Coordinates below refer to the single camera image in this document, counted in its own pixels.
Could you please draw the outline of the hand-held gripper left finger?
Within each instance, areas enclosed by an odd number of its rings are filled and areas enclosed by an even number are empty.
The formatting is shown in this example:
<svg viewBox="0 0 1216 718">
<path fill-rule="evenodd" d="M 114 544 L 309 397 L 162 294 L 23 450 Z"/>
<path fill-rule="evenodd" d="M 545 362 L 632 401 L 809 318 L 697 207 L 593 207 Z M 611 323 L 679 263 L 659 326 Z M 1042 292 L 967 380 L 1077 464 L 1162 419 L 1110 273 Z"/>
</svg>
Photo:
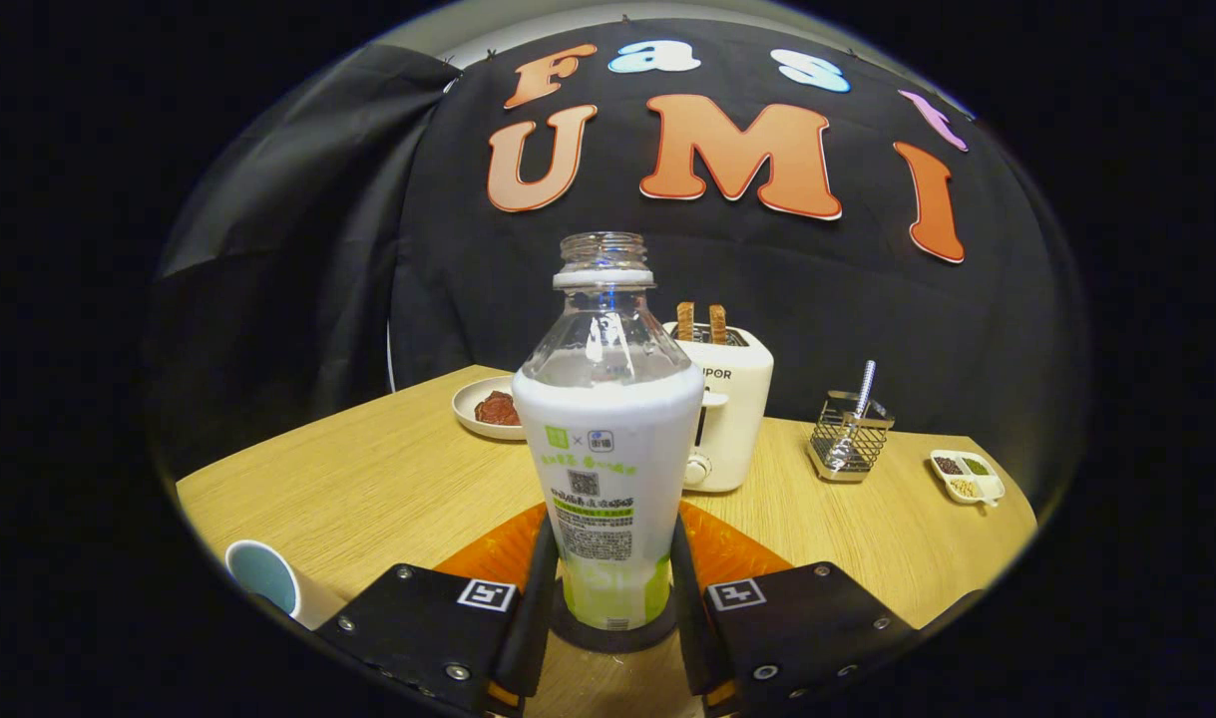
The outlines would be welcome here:
<svg viewBox="0 0 1216 718">
<path fill-rule="evenodd" d="M 315 635 L 443 716 L 520 717 L 547 654 L 557 563 L 537 504 L 437 567 L 393 563 Z"/>
</svg>

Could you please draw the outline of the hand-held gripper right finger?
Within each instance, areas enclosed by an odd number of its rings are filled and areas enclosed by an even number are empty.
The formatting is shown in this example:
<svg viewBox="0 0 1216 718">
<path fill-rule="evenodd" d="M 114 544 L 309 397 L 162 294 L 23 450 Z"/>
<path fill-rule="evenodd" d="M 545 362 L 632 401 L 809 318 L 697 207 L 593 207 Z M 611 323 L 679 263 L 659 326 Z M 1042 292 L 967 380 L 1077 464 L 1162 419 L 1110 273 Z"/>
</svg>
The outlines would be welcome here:
<svg viewBox="0 0 1216 718">
<path fill-rule="evenodd" d="M 793 566 L 681 503 L 671 546 L 683 669 L 706 717 L 771 717 L 890 663 L 917 630 L 828 562 Z"/>
</svg>

